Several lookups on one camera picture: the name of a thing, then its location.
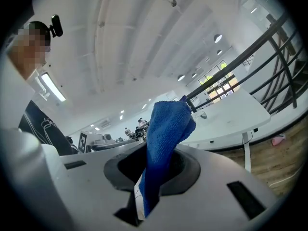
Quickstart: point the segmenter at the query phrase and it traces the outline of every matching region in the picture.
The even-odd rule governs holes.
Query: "ceiling light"
[[[45,84],[48,86],[48,88],[53,92],[54,95],[61,101],[65,101],[65,97],[60,93],[58,88],[55,86],[53,81],[50,79],[49,74],[45,73],[42,75],[42,80],[44,80]]]
[[[183,80],[183,79],[184,79],[184,77],[185,77],[185,75],[179,75],[179,77],[178,77],[178,81]]]
[[[221,34],[216,34],[216,35],[214,36],[214,42],[215,42],[215,43],[218,43],[218,42],[221,40],[221,38],[222,38],[222,35],[221,35]]]
[[[257,8],[254,8],[250,13],[253,13],[254,11],[256,11],[257,10]]]

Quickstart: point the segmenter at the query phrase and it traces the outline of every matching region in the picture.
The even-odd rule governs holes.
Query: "black metal railing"
[[[259,87],[257,87],[256,89],[254,89],[253,91],[250,92],[251,95],[255,94],[256,92],[258,92],[259,90],[261,90],[262,88],[264,88],[265,86],[267,86],[268,84],[272,84],[273,80],[280,77],[281,74],[283,74],[282,77],[282,81],[280,82],[278,88],[276,89],[277,85],[278,85],[278,81],[276,81],[275,84],[275,88],[272,90],[271,94],[267,97],[268,91],[266,93],[266,96],[264,96],[264,98],[262,99],[262,101],[260,102],[261,104],[267,104],[271,99],[275,99],[277,98],[278,94],[280,94],[283,90],[285,90],[286,88],[289,88],[289,92],[291,93],[291,96],[284,100],[282,104],[280,104],[278,107],[275,107],[273,110],[270,110],[270,108],[272,107],[273,103],[275,102],[275,100],[272,102],[272,104],[270,105],[270,108],[268,109],[269,113],[272,114],[274,112],[279,111],[284,105],[286,105],[287,102],[292,101],[293,107],[296,108],[297,107],[297,102],[296,99],[298,98],[299,94],[301,93],[301,91],[307,87],[307,81],[303,84],[303,86],[300,88],[300,90],[295,90],[294,88],[294,79],[302,72],[304,71],[304,69],[307,66],[307,63],[304,64],[304,66],[299,70],[299,72],[292,77],[291,73],[290,73],[290,69],[289,66],[293,63],[293,61],[295,59],[297,59],[297,57],[299,56],[299,54],[301,53],[301,51],[304,49],[303,46],[300,47],[300,49],[293,55],[293,57],[291,58],[291,60],[289,60],[289,54],[287,54],[287,59],[284,58],[284,52],[285,52],[285,47],[289,46],[291,44],[291,40],[294,38],[294,36],[296,35],[297,31],[294,31],[292,33],[292,35],[284,42],[284,44],[282,46],[280,46],[281,44],[279,43],[279,45],[277,45],[276,41],[273,39],[273,35],[275,33],[277,33],[277,31],[281,31],[281,27],[282,25],[287,21],[288,19],[288,15],[286,13],[284,13],[275,23],[273,23],[270,28],[262,35],[260,36],[251,46],[249,46],[242,54],[240,54],[234,61],[232,61],[227,67],[223,68],[222,70],[220,70],[218,73],[216,73],[212,78],[210,78],[206,83],[204,83],[203,85],[201,85],[200,87],[198,87],[197,89],[195,89],[194,91],[192,91],[190,94],[187,95],[187,104],[190,106],[190,108],[192,109],[193,112],[196,112],[198,108],[213,102],[215,99],[220,98],[222,95],[226,94],[227,92],[229,92],[230,90],[234,91],[233,89],[236,88],[237,86],[241,85],[243,82],[245,82],[246,80],[248,80],[251,76],[255,75],[257,72],[259,72],[263,67],[265,67],[270,61],[272,61],[275,57],[277,57],[277,59],[280,60],[281,62],[281,68],[277,71],[277,66],[275,67],[276,69],[274,70],[274,74],[272,77],[270,77],[268,80],[266,80],[263,84],[261,84]],[[215,84],[217,81],[221,80],[222,78],[224,78],[228,73],[230,73],[231,71],[233,71],[235,68],[237,68],[239,65],[241,65],[243,62],[245,62],[247,59],[251,59],[251,56],[259,49],[261,48],[266,42],[269,42],[272,47],[275,50],[275,53],[269,58],[267,59],[263,64],[261,64],[258,68],[256,68],[254,71],[252,71],[249,75],[247,75],[246,77],[244,77],[243,79],[241,79],[240,81],[238,81],[236,84],[234,84],[233,86],[230,85],[230,88],[217,94],[217,96],[215,96],[214,98],[198,105],[197,107],[195,107],[193,105],[193,103],[191,102],[191,99],[194,98],[195,96],[197,96],[198,94],[200,94],[201,92],[205,91],[207,88],[209,88],[210,86],[212,86],[213,84]],[[287,77],[288,82],[286,84],[283,85],[283,80],[285,78],[285,76]],[[227,78],[226,80],[224,80],[223,82],[221,82],[218,86],[216,86],[214,89],[211,89],[209,92],[207,92],[208,94],[211,93],[212,91],[214,91],[215,89],[219,88],[219,86],[221,86],[223,83],[227,83],[229,80],[231,80],[232,78],[234,78],[235,76],[232,74],[231,77]]]

